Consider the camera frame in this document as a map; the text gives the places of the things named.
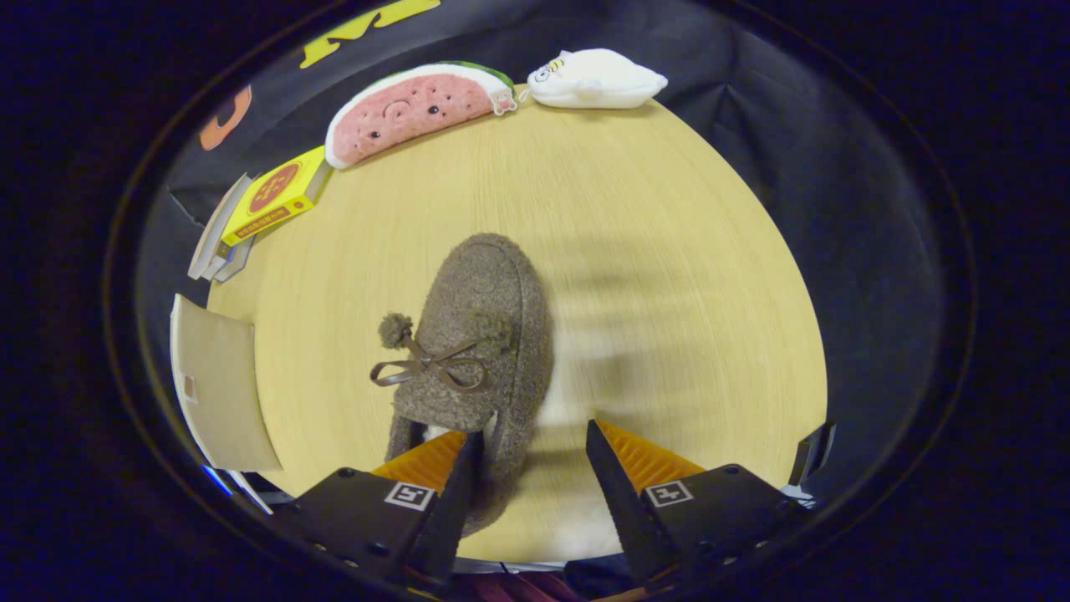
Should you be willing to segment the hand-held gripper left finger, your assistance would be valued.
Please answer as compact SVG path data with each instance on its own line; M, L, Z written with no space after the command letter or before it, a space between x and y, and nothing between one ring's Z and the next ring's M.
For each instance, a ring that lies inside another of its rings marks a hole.
M447 590L482 451L482 433L448 431L372 472L341 467L282 507L280 530L360 576Z

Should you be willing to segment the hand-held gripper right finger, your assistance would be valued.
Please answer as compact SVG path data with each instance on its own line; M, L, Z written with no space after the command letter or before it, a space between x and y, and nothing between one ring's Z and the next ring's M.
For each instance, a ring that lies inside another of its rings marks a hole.
M642 586L732 582L771 559L811 514L742 465L705 469L605 421L588 421L586 457Z

